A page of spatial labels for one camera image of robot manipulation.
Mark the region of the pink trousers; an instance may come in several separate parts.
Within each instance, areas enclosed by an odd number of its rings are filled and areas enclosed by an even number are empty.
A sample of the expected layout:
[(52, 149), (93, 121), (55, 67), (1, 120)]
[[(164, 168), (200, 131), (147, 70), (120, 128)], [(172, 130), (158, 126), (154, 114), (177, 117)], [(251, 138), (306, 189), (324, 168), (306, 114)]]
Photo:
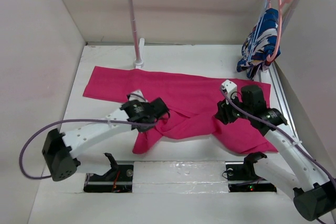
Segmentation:
[(276, 148), (248, 120), (238, 119), (224, 125), (214, 117), (217, 103), (223, 99), (219, 90), (223, 81), (179, 73), (96, 66), (83, 96), (124, 103), (128, 94), (141, 90), (149, 101), (156, 98), (164, 101), (170, 111), (170, 118), (138, 134), (132, 150), (135, 154), (148, 152), (162, 137), (182, 140), (210, 134), (237, 154), (276, 152)]

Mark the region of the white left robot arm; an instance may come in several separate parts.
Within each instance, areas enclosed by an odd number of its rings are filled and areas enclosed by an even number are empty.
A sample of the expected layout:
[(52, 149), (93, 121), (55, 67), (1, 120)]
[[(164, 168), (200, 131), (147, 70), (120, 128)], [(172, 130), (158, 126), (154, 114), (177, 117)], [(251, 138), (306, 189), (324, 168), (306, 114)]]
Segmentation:
[(118, 165), (112, 154), (104, 152), (102, 158), (97, 158), (87, 155), (86, 151), (121, 133), (146, 132), (169, 114), (161, 98), (152, 102), (132, 99), (104, 119), (86, 119), (86, 125), (64, 133), (58, 129), (49, 131), (42, 154), (52, 180), (59, 182), (76, 172), (114, 179)]

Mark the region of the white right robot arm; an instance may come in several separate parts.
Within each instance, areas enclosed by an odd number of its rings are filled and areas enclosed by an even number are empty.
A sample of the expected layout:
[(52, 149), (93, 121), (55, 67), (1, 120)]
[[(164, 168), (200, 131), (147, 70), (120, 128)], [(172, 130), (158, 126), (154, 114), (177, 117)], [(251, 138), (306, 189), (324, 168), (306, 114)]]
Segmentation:
[(335, 178), (291, 134), (281, 112), (267, 107), (262, 89), (257, 85), (244, 86), (238, 98), (237, 85), (226, 80), (220, 91), (224, 99), (217, 104), (215, 118), (225, 125), (237, 119), (249, 121), (291, 168), (288, 172), (266, 154), (255, 152), (244, 158), (240, 172), (247, 178), (260, 177), (278, 187), (307, 221), (321, 222), (320, 218), (328, 213), (335, 216)]

